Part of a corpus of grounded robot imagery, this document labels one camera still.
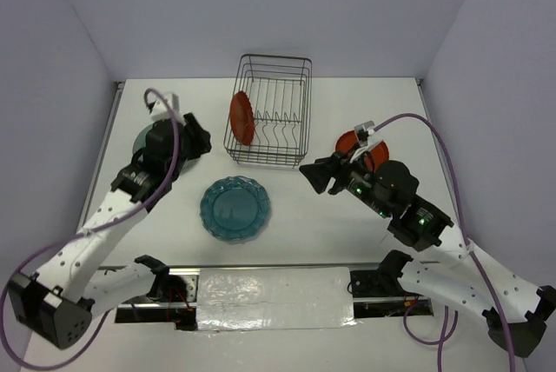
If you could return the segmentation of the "light green plate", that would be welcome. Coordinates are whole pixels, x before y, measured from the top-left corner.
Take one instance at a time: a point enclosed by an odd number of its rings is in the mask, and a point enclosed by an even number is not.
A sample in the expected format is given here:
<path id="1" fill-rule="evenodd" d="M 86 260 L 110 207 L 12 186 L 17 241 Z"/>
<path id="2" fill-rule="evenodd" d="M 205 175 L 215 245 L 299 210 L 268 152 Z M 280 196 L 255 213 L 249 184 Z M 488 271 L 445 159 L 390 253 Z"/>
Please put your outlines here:
<path id="1" fill-rule="evenodd" d="M 146 135 L 147 133 L 153 128 L 153 123 L 143 128 L 139 134 L 136 136 L 136 139 L 133 143 L 132 147 L 132 154 L 135 155 L 139 149 L 142 149 L 146 145 Z M 193 169 L 197 165 L 196 160 L 189 160 L 185 163 L 181 164 L 179 167 L 179 175 L 187 172 L 188 170 Z"/>

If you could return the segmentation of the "small orange scalloped plate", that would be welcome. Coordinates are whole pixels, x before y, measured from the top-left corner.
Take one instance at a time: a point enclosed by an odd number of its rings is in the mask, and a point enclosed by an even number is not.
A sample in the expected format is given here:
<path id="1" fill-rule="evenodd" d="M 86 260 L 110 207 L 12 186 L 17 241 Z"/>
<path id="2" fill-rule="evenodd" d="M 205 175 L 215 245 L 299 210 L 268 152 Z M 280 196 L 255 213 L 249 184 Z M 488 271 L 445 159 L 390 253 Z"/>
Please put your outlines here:
<path id="1" fill-rule="evenodd" d="M 341 135 L 336 144 L 335 150 L 348 154 L 358 146 L 357 136 L 353 130 L 345 132 Z M 364 157 L 364 162 L 367 167 L 375 172 L 383 163 L 389 160 L 389 150 L 385 142 L 380 142 L 375 145 Z"/>

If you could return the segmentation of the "teal embossed plate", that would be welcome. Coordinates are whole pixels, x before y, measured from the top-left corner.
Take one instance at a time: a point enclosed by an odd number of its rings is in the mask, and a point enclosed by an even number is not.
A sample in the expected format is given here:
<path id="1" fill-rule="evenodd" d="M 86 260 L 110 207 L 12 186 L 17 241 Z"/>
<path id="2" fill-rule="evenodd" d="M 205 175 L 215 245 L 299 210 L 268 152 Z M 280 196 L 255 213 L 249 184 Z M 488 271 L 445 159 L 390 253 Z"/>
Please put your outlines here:
<path id="1" fill-rule="evenodd" d="M 228 176 L 212 183 L 200 201 L 202 226 L 223 242 L 248 242 L 266 228 L 271 215 L 267 190 L 255 179 Z"/>

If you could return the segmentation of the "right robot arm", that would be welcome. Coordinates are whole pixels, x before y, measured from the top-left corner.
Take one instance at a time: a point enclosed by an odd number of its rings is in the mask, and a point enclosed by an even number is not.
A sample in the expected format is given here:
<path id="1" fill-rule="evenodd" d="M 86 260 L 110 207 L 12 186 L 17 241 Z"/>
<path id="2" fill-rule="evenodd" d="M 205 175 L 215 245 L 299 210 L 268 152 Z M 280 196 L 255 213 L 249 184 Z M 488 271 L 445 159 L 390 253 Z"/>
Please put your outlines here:
<path id="1" fill-rule="evenodd" d="M 404 163 L 387 161 L 376 171 L 341 152 L 300 167 L 316 193 L 350 193 L 379 216 L 416 257 L 387 253 L 374 271 L 352 281 L 355 296 L 421 294 L 475 318 L 490 339 L 527 358 L 555 310 L 555 289 L 517 276 L 483 249 L 466 242 L 460 227 L 418 196 L 419 181 Z"/>

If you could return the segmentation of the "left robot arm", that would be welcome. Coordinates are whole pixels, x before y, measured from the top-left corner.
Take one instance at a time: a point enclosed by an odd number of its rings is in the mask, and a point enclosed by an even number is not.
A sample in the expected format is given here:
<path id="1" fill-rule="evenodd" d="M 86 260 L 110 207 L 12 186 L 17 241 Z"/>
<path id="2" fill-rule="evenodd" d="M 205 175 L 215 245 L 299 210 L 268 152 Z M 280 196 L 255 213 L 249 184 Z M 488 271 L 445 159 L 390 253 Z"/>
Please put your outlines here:
<path id="1" fill-rule="evenodd" d="M 94 215 L 36 272 L 14 274 L 8 294 L 16 319 L 58 349 L 68 349 L 92 320 L 137 296 L 160 301 L 170 290 L 169 267 L 152 256 L 93 282 L 116 245 L 172 189 L 183 165 L 211 150 L 210 134 L 195 115 L 154 123 L 146 144 L 112 181 Z"/>

